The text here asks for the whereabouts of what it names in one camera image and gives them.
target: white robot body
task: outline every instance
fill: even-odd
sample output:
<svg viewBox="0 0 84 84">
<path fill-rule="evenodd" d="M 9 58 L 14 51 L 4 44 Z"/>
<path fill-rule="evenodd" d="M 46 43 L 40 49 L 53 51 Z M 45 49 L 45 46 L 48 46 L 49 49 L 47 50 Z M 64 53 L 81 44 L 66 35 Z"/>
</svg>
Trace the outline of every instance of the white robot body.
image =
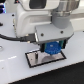
<svg viewBox="0 0 84 84">
<path fill-rule="evenodd" d="M 25 11 L 21 5 L 17 7 L 17 13 L 14 23 L 17 37 L 35 33 L 36 25 L 50 23 L 51 20 L 49 11 Z"/>
<path fill-rule="evenodd" d="M 20 0 L 22 5 L 19 5 L 17 8 L 14 23 L 17 37 L 35 33 L 36 25 L 50 24 L 51 9 L 57 8 L 59 5 L 59 0 L 47 0 L 47 4 L 44 9 L 30 9 L 28 5 L 29 2 L 30 0 Z"/>
<path fill-rule="evenodd" d="M 60 0 L 46 0 L 46 6 L 41 10 L 55 9 L 58 7 L 59 2 Z M 30 0 L 20 0 L 20 3 L 22 4 L 25 10 L 37 10 L 37 9 L 31 9 L 29 7 Z"/>
</svg>

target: cable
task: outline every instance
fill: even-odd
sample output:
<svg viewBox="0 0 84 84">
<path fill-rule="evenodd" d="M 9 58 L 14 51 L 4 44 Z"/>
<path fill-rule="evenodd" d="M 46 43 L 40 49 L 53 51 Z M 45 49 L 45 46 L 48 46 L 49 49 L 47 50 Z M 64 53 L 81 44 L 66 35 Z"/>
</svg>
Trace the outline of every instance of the cable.
<svg viewBox="0 0 84 84">
<path fill-rule="evenodd" d="M 35 34 L 29 34 L 29 36 L 24 36 L 21 38 L 12 38 L 12 37 L 7 37 L 0 34 L 0 38 L 5 39 L 5 40 L 10 40 L 10 41 L 20 41 L 20 42 L 30 41 L 31 43 L 36 42 Z"/>
</svg>

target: screw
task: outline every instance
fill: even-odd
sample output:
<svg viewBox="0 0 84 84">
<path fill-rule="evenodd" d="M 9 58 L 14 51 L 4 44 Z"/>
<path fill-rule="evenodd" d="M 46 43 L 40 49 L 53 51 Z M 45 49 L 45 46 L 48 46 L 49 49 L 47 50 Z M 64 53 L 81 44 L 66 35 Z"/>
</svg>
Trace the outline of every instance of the screw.
<svg viewBox="0 0 84 84">
<path fill-rule="evenodd" d="M 14 16 L 14 14 L 12 14 L 12 16 Z"/>
<path fill-rule="evenodd" d="M 0 51 L 2 51 L 3 50 L 3 47 L 2 46 L 0 46 Z"/>
<path fill-rule="evenodd" d="M 61 34 L 63 34 L 64 32 L 63 32 L 63 31 L 61 31 L 60 33 L 61 33 Z"/>
<path fill-rule="evenodd" d="M 43 34 L 43 33 L 41 33 L 41 36 L 44 36 L 44 34 Z"/>
<path fill-rule="evenodd" d="M 0 22 L 0 26 L 3 26 L 3 23 Z"/>
</svg>

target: white table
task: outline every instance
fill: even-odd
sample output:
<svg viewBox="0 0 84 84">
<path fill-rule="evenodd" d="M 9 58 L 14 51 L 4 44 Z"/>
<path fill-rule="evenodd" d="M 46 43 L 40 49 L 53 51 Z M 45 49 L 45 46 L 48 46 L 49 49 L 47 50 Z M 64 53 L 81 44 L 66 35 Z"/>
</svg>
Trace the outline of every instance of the white table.
<svg viewBox="0 0 84 84">
<path fill-rule="evenodd" d="M 0 22 L 4 24 L 0 27 L 0 34 L 15 37 L 13 18 L 12 14 L 0 15 Z M 29 68 L 25 53 L 38 49 L 37 45 L 0 39 L 0 46 L 3 47 L 0 51 L 0 84 L 11 83 L 84 61 L 84 32 L 76 32 L 63 50 L 67 59 L 35 68 Z"/>
</svg>

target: black square object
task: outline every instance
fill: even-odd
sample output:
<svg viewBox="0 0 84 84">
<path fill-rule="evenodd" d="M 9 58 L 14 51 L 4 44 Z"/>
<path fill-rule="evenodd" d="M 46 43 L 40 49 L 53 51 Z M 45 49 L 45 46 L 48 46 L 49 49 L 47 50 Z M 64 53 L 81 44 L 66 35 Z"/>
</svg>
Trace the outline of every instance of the black square object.
<svg viewBox="0 0 84 84">
<path fill-rule="evenodd" d="M 60 53 L 62 54 L 63 58 L 55 59 L 55 60 L 52 60 L 52 61 L 49 61 L 49 62 L 44 62 L 44 63 L 41 63 L 41 64 L 37 64 L 37 65 L 33 65 L 33 66 L 32 66 L 32 65 L 30 64 L 29 58 L 27 57 L 27 54 L 33 53 L 33 52 L 25 53 L 26 58 L 27 58 L 27 62 L 28 62 L 28 65 L 29 65 L 30 68 L 33 68 L 33 67 L 41 66 L 41 65 L 44 65 L 44 64 L 48 64 L 48 63 L 52 63 L 52 62 L 56 62 L 56 61 L 61 61 L 61 60 L 67 59 L 67 58 L 65 57 L 64 53 L 61 51 Z"/>
</svg>

